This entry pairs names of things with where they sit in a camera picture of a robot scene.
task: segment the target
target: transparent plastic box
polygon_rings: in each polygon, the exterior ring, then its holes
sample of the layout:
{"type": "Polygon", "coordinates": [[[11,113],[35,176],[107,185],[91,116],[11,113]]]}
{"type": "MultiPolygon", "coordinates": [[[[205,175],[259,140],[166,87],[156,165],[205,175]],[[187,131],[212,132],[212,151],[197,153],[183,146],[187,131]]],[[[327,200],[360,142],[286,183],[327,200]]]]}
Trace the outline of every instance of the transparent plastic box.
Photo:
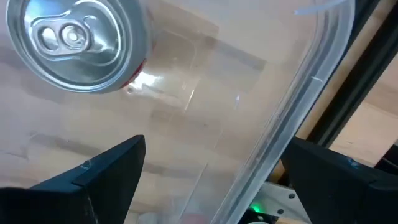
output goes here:
{"type": "Polygon", "coordinates": [[[154,215],[141,223],[237,223],[342,56],[354,1],[143,2],[154,51],[134,82],[102,95],[41,80],[1,23],[0,187],[33,186],[143,134],[131,212],[154,215]]]}

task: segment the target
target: can lid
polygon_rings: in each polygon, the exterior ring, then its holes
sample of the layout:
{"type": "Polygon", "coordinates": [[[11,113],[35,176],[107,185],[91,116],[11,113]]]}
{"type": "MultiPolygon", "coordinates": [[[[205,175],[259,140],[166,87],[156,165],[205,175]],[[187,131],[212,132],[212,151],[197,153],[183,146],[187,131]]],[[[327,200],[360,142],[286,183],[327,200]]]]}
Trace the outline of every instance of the can lid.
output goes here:
{"type": "Polygon", "coordinates": [[[138,1],[11,0],[7,23],[25,63],[71,91],[101,91],[122,82],[147,53],[138,1]]]}

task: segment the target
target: green led light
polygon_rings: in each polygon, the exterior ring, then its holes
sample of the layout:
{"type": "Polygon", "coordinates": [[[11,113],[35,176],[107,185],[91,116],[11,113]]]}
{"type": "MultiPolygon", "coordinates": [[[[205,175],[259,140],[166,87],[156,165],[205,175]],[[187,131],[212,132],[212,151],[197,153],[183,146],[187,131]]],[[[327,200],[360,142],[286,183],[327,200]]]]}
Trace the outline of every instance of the green led light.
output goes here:
{"type": "Polygon", "coordinates": [[[253,203],[250,205],[250,209],[257,213],[265,213],[266,209],[259,203],[253,203]]]}

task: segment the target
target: aluminum can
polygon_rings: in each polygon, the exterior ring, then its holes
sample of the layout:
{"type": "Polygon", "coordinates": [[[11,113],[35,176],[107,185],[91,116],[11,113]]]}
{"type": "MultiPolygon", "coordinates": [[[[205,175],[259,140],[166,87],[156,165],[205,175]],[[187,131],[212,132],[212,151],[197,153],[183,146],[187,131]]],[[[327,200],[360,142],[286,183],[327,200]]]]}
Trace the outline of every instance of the aluminum can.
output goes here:
{"type": "Polygon", "coordinates": [[[68,91],[118,90],[152,50],[151,19],[140,0],[10,0],[7,26],[27,66],[68,91]]]}

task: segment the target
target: pull tab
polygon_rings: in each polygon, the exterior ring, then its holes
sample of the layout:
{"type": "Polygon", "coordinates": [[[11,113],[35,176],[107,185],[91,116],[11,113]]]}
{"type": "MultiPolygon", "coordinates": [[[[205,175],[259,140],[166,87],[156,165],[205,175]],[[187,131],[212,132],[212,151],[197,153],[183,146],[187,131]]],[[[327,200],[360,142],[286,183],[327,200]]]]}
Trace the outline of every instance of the pull tab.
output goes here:
{"type": "Polygon", "coordinates": [[[84,52],[90,47],[87,26],[73,19],[42,19],[32,26],[32,36],[40,53],[62,56],[84,52]]]}

